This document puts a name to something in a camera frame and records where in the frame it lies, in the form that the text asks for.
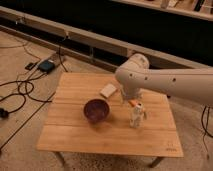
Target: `table top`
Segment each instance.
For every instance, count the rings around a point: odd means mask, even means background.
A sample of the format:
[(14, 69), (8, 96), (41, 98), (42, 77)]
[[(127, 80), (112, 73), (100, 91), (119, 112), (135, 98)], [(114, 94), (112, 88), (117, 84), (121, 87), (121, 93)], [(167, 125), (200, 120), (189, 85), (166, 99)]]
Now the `table top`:
[(120, 92), (107, 103), (110, 114), (96, 125), (83, 114), (84, 105), (99, 98), (111, 83), (120, 89), (113, 74), (64, 73), (37, 144), (38, 150), (120, 155), (182, 157), (183, 152), (173, 115), (163, 94), (142, 90), (147, 120), (139, 128), (129, 126), (132, 107), (123, 103)]

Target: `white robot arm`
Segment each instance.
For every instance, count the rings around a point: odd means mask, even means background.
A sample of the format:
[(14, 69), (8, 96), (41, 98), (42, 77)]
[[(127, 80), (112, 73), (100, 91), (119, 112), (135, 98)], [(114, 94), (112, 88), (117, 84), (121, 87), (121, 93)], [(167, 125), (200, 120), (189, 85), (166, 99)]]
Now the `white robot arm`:
[(213, 69), (149, 69), (142, 54), (133, 55), (115, 72), (125, 100), (135, 99), (140, 88), (177, 96), (213, 107)]

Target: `purple bowl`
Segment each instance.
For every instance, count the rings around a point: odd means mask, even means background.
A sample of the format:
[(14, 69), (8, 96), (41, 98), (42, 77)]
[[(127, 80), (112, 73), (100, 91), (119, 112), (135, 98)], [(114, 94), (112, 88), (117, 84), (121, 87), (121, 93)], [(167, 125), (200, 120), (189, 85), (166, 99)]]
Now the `purple bowl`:
[(103, 121), (109, 114), (109, 111), (109, 105), (101, 99), (90, 100), (84, 106), (84, 115), (93, 124)]

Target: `concrete floor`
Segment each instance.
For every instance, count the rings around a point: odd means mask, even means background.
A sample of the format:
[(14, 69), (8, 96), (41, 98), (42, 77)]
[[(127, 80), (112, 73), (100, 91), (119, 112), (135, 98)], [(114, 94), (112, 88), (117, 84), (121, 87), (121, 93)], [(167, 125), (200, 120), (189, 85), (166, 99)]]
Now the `concrete floor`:
[[(19, 42), (11, 36), (0, 31), (0, 47), (19, 45)], [(27, 49), (45, 59), (53, 51), (30, 43)], [(65, 66), (72, 72), (95, 72), (107, 73), (107, 71), (90, 64), (66, 57)], [(35, 61), (26, 54), (23, 48), (0, 49), (0, 84), (15, 80), (16, 76), (24, 73), (24, 67)], [(46, 99), (57, 87), (63, 69), (57, 68), (52, 74), (35, 81), (34, 96)], [(0, 95), (4, 96), (11, 92), (14, 86), (0, 88)], [(21, 103), (21, 98), (11, 98), (0, 107), (12, 110)], [(171, 109), (177, 124), (180, 140), (183, 147), (183, 158), (166, 158), (154, 169), (149, 169), (147, 164), (154, 158), (143, 156), (117, 156), (63, 153), (69, 170), (77, 171), (206, 171), (213, 170), (213, 141), (206, 138), (209, 146), (210, 160), (206, 160), (206, 151), (202, 143), (202, 129), (200, 116), (203, 107), (183, 99), (172, 97), (170, 99)], [(12, 114), (8, 120), (0, 119), (0, 146), (7, 138), (36, 110), (40, 103), (28, 100), (19, 112)], [(51, 152), (36, 150), (36, 144), (44, 123), (49, 105), (45, 105), (27, 125), (3, 148), (0, 157), (0, 170), (64, 170), (58, 160)], [(210, 118), (210, 129), (213, 130), (213, 119)]]

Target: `table leg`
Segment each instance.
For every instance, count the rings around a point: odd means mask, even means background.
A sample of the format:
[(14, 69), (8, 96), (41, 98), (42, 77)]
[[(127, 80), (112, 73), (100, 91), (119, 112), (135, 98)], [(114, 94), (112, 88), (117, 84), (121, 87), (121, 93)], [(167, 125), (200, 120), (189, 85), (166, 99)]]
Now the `table leg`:
[(61, 162), (62, 166), (65, 166), (66, 162), (61, 153), (60, 152), (53, 152), (53, 153), (55, 154), (56, 158)]
[(149, 164), (149, 167), (156, 167), (163, 159), (164, 157), (157, 157), (151, 164)]

